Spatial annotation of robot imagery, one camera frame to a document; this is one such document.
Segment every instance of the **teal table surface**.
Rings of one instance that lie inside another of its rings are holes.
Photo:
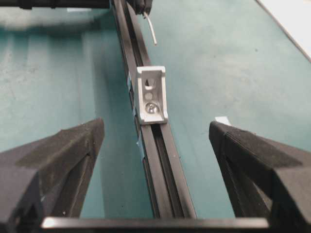
[[[209,123],[311,150],[311,65],[252,0],[154,1],[169,121],[199,218],[233,217]],[[81,217],[152,217],[110,10],[0,9],[0,151],[96,117],[105,139]]]

